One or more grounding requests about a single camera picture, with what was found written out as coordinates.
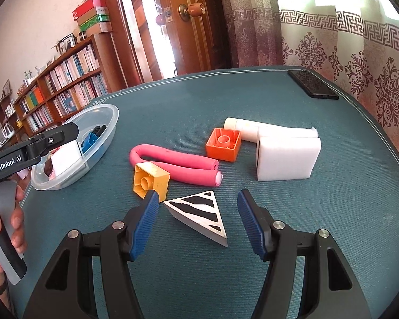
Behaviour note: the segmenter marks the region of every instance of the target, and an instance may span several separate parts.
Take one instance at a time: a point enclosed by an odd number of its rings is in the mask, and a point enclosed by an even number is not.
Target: cream tube cap
[[[223,128],[226,130],[235,130],[237,121],[238,121],[238,119],[234,119],[233,117],[228,117],[225,120],[225,124],[224,124]]]

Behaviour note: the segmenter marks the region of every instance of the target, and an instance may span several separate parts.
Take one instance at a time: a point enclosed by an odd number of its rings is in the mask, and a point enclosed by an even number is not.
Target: human hand
[[[15,229],[11,236],[12,245],[15,247],[18,253],[24,253],[27,249],[27,242],[25,241],[24,236],[24,212],[19,206],[19,201],[24,199],[24,191],[21,187],[17,186],[16,188],[16,202],[15,202],[15,210],[11,215],[11,225]],[[0,266],[0,274],[3,273],[3,269]]]

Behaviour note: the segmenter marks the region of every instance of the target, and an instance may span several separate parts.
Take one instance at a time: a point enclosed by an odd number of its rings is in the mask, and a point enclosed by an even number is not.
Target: wristwatch
[[[5,279],[5,282],[0,286],[0,295],[2,295],[6,289],[7,289],[7,280]]]

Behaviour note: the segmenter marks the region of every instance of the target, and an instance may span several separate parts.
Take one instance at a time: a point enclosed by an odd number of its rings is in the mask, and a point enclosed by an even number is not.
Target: yellow toy block
[[[134,166],[133,191],[141,198],[145,198],[148,190],[155,190],[160,202],[167,196],[170,173],[156,166],[152,162],[137,163]]]

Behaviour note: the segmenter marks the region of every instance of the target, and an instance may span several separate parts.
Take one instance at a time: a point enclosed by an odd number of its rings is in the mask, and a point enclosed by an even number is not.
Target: plastic bowl
[[[81,179],[84,174],[94,167],[108,149],[114,138],[118,115],[119,112],[116,106],[98,104],[84,109],[67,120],[65,123],[74,122],[78,126],[77,141],[80,144],[96,126],[105,124],[106,129],[77,162],[54,179],[49,180],[49,177],[44,173],[47,156],[42,157],[40,163],[33,166],[31,170],[31,184],[33,187],[37,190],[59,190]]]

